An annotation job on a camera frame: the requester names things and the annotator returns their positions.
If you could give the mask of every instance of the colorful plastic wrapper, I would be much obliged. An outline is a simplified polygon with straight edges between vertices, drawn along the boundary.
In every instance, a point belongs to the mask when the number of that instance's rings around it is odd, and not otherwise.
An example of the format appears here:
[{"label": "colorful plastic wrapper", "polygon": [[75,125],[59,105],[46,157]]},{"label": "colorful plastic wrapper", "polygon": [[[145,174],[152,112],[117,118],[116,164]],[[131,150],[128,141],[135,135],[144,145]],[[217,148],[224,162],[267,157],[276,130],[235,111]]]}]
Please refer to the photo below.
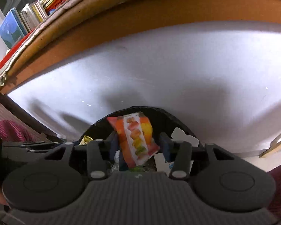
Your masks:
[{"label": "colorful plastic wrapper", "polygon": [[129,168],[143,165],[159,150],[152,141],[152,126],[142,112],[120,117],[108,117],[119,136],[120,147]]}]

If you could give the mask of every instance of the red basket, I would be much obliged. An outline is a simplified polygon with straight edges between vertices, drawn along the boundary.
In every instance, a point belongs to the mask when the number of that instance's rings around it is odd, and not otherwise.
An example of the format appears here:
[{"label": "red basket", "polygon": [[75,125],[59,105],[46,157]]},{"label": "red basket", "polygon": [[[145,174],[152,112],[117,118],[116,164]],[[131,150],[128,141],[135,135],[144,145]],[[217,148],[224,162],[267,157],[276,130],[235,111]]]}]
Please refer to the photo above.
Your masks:
[{"label": "red basket", "polygon": [[45,9],[45,12],[49,14],[52,9],[57,9],[61,4],[63,4],[66,0],[55,0],[49,7]]}]

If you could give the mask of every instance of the black trash bag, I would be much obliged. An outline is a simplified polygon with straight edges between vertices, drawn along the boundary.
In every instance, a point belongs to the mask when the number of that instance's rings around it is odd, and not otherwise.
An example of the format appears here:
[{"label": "black trash bag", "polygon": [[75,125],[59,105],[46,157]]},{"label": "black trash bag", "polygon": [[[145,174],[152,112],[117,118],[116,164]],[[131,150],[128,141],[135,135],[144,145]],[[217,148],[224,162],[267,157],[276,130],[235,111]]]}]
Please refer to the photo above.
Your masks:
[{"label": "black trash bag", "polygon": [[79,139],[79,143],[83,139],[84,135],[89,136],[94,140],[105,140],[114,130],[110,123],[107,121],[108,117],[118,117],[136,112],[143,112],[144,115],[149,118],[153,128],[152,137],[155,140],[158,140],[159,135],[162,132],[166,133],[168,136],[171,136],[176,127],[182,129],[186,134],[196,137],[193,132],[179,119],[161,108],[148,106],[132,106],[123,110],[113,112],[96,121],[83,133],[83,135]]}]

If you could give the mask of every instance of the striped pink fabric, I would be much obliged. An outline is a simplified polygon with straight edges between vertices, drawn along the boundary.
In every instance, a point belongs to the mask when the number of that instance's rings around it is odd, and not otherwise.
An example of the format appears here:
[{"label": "striped pink fabric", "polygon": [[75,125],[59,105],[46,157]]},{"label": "striped pink fabric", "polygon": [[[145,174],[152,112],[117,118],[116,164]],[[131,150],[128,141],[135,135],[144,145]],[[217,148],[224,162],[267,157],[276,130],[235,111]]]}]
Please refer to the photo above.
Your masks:
[{"label": "striped pink fabric", "polygon": [[10,120],[0,120],[0,137],[3,141],[38,141],[26,128]]}]

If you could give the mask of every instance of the circular cover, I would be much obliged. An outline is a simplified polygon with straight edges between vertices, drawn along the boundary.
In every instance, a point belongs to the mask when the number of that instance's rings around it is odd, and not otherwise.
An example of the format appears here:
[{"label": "circular cover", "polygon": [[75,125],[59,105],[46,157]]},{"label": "circular cover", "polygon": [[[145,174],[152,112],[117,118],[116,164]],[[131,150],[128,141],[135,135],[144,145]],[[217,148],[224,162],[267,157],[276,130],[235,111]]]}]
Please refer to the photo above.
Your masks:
[{"label": "circular cover", "polygon": [[61,161],[27,164],[10,173],[2,185],[12,208],[46,212],[66,206],[83,191],[81,175]]},{"label": "circular cover", "polygon": [[223,160],[202,170],[195,178],[194,189],[214,208],[249,212],[271,202],[276,184],[269,174],[245,161]]}]

